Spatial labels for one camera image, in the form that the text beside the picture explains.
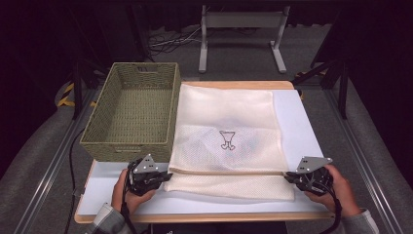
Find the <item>green woven basket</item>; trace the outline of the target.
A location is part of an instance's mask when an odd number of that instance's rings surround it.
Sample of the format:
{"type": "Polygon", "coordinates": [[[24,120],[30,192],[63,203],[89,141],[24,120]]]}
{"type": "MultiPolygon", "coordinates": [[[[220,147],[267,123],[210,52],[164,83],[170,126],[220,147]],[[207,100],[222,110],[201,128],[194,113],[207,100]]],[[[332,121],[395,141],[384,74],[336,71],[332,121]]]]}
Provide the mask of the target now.
{"type": "Polygon", "coordinates": [[[80,144],[99,162],[168,162],[180,85],[175,62],[115,62],[80,144]]]}

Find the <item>grey metal stand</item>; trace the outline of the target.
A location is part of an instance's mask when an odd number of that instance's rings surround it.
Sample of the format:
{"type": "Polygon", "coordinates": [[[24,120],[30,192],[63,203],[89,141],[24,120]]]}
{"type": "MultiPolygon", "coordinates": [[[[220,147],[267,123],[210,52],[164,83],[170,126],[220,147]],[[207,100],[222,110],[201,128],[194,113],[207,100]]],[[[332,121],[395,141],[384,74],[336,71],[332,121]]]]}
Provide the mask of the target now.
{"type": "Polygon", "coordinates": [[[269,43],[279,73],[286,72],[280,44],[289,16],[290,7],[275,12],[210,12],[206,5],[202,7],[201,31],[202,42],[199,59],[199,72],[207,71],[207,30],[209,28],[275,28],[278,32],[269,43]]]}

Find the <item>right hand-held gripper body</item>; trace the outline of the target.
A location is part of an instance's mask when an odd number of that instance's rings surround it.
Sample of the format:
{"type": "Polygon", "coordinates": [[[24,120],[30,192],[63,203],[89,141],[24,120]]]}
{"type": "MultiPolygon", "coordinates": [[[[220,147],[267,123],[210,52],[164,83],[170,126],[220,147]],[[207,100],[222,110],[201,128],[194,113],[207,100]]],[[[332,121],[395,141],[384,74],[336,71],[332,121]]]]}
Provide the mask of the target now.
{"type": "Polygon", "coordinates": [[[304,184],[302,191],[309,191],[315,195],[324,195],[332,188],[333,178],[324,167],[332,162],[331,158],[305,156],[301,159],[295,171],[298,179],[304,184]]]}

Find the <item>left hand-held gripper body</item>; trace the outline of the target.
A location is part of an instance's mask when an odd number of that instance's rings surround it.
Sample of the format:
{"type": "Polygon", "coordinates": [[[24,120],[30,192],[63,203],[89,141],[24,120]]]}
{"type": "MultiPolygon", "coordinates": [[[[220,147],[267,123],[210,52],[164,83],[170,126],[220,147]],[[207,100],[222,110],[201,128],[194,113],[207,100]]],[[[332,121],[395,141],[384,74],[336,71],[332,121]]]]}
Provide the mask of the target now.
{"type": "Polygon", "coordinates": [[[152,189],[152,183],[156,182],[159,174],[168,174],[167,171],[160,172],[151,154],[131,161],[128,165],[126,186],[128,190],[142,196],[152,189]]]}

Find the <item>white mesh laundry bag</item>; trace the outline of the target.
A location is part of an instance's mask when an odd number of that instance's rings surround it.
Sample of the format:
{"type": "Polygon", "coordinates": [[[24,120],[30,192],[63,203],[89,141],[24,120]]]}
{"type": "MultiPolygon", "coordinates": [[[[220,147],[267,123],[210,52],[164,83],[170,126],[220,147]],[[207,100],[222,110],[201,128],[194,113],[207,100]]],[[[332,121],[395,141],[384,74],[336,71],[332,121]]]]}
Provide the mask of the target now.
{"type": "Polygon", "coordinates": [[[273,93],[180,88],[166,191],[292,201],[273,93]]]}

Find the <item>person's left hand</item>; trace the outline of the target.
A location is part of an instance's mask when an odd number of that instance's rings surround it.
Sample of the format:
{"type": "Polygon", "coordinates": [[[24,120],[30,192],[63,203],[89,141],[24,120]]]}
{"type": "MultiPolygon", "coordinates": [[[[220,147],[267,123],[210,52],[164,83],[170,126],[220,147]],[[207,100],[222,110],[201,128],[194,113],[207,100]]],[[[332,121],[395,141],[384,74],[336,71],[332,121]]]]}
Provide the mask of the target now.
{"type": "Polygon", "coordinates": [[[128,170],[123,169],[119,175],[118,181],[115,183],[112,193],[111,206],[118,212],[121,211],[122,204],[126,203],[131,215],[133,215],[138,207],[149,201],[156,193],[155,190],[150,190],[142,196],[137,196],[133,193],[124,192],[125,180],[128,175],[128,170]]]}

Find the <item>yellow black hazard tape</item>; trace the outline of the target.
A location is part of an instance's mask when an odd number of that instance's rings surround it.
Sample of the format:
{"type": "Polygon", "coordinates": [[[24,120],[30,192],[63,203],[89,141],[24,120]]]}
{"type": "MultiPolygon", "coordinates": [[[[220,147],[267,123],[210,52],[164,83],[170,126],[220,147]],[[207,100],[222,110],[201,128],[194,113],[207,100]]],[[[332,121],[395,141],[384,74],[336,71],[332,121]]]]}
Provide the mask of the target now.
{"type": "Polygon", "coordinates": [[[64,89],[60,100],[57,102],[57,106],[74,106],[75,102],[69,99],[70,93],[74,90],[74,83],[70,82],[64,89]]]}

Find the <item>aluminium floor rail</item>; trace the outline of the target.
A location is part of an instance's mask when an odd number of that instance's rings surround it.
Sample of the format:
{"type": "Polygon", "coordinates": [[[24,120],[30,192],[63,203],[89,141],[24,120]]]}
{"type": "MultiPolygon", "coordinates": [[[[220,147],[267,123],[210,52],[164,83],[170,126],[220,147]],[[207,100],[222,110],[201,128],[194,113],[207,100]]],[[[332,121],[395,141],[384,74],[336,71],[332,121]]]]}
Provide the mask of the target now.
{"type": "Polygon", "coordinates": [[[335,115],[339,125],[344,132],[344,135],[352,148],[353,160],[363,178],[366,188],[378,210],[378,213],[383,220],[386,229],[391,234],[404,234],[394,212],[386,198],[382,186],[373,174],[372,168],[367,162],[367,159],[362,152],[360,145],[357,142],[356,136],[347,120],[345,120],[338,109],[338,100],[330,90],[324,90],[324,95],[335,115]]]}
{"type": "Polygon", "coordinates": [[[81,122],[87,116],[86,107],[90,105],[90,102],[95,96],[96,90],[86,90],[84,97],[81,99],[82,107],[77,112],[76,118],[71,120],[69,126],[64,134],[62,141],[60,142],[54,157],[49,164],[48,168],[44,172],[40,179],[39,184],[36,187],[34,194],[31,197],[21,219],[13,234],[28,234],[31,226],[33,225],[35,217],[38,215],[42,205],[44,204],[55,180],[56,176],[69,154],[69,149],[72,143],[75,142],[77,135],[82,131],[81,122]]]}

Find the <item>black metal stand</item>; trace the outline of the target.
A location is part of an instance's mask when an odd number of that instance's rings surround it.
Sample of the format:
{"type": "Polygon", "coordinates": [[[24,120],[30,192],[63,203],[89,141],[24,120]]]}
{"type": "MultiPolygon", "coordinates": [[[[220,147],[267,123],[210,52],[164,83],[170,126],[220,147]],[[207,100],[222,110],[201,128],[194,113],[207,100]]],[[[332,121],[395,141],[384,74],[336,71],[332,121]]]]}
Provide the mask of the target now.
{"type": "Polygon", "coordinates": [[[108,74],[108,69],[100,66],[87,59],[77,59],[73,63],[72,78],[71,81],[74,84],[74,114],[72,119],[76,120],[83,109],[83,95],[82,85],[85,84],[88,89],[96,89],[99,81],[98,77],[94,74],[98,71],[102,75],[108,74]]]}
{"type": "Polygon", "coordinates": [[[343,119],[347,118],[346,104],[347,104],[347,90],[349,83],[349,69],[344,60],[335,59],[332,61],[324,62],[321,65],[311,69],[302,75],[296,76],[291,83],[298,85],[317,74],[325,71],[325,75],[320,81],[320,85],[323,89],[331,90],[336,82],[339,82],[339,97],[338,97],[338,110],[343,119]]]}

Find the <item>person's right hand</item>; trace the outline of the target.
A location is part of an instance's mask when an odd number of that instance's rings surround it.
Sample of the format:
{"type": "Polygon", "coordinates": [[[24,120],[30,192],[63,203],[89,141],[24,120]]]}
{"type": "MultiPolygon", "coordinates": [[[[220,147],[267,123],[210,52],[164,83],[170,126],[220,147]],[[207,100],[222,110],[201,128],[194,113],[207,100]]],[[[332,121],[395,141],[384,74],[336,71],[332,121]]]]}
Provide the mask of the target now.
{"type": "MultiPolygon", "coordinates": [[[[333,165],[324,166],[333,177],[332,188],[335,191],[336,198],[342,206],[342,217],[350,217],[359,215],[361,208],[357,205],[357,201],[353,189],[349,181],[344,178],[341,173],[333,165]]],[[[317,196],[311,192],[305,191],[304,194],[313,202],[324,205],[332,213],[335,212],[335,204],[333,197],[329,194],[317,196]]]]}

